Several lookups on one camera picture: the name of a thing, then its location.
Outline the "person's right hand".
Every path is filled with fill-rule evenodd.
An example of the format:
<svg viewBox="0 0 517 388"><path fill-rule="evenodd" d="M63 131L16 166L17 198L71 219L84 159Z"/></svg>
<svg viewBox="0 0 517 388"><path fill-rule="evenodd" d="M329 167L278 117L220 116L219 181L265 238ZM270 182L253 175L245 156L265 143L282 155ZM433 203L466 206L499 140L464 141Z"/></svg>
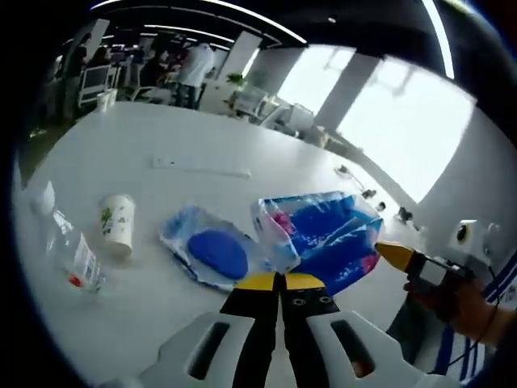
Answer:
<svg viewBox="0 0 517 388"><path fill-rule="evenodd" d="M435 290L424 293L410 282L403 289L438 319L450 323L457 333L483 344L492 343L490 325L495 307L484 299L475 281L463 283L454 293Z"/></svg>

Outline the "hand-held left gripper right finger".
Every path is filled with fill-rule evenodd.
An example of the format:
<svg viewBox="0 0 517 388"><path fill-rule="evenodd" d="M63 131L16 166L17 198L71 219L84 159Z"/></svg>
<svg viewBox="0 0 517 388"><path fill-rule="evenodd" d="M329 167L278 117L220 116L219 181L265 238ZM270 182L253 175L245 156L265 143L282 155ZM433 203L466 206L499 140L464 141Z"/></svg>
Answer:
<svg viewBox="0 0 517 388"><path fill-rule="evenodd" d="M280 290L284 339L299 387L458 387L404 360L401 345L341 311L314 276L288 273Z"/></svg>

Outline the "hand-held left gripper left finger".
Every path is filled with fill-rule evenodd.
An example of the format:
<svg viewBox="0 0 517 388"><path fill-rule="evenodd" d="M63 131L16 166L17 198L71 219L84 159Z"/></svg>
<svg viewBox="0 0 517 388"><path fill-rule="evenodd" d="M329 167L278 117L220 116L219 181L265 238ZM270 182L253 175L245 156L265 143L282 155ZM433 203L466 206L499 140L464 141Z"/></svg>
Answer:
<svg viewBox="0 0 517 388"><path fill-rule="evenodd" d="M274 272L237 283L217 312L195 318L135 377L107 387L263 387L275 349L280 291Z"/></svg>

